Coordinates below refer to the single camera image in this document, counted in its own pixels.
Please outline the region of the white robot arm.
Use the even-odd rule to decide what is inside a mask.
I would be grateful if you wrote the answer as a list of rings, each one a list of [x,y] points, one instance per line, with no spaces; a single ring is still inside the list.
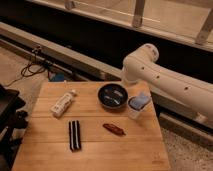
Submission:
[[[156,64],[158,58],[155,45],[143,44],[124,58],[122,80],[127,84],[144,80],[197,112],[198,121],[213,124],[213,84],[166,69]]]

